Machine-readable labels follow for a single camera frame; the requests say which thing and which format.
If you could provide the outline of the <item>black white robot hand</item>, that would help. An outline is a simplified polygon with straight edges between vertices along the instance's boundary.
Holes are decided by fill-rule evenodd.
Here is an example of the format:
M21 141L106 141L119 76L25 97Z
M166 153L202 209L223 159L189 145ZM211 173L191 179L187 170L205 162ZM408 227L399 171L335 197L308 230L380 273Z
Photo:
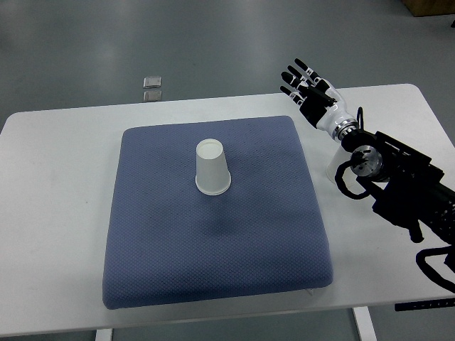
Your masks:
M337 139L344 128L358 125L339 91L302 60L295 59L281 76L286 84L280 90L314 128Z

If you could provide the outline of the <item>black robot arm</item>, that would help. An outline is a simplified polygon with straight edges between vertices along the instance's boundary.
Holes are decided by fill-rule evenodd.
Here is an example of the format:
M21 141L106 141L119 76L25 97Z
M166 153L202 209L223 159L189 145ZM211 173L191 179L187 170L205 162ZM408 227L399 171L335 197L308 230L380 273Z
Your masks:
M346 197L372 196L373 212L407 229L414 243L424 239L421 224L454 243L454 191L441 184L444 173L430 157L380 131L360 128L342 132L341 145L350 158L334 179Z

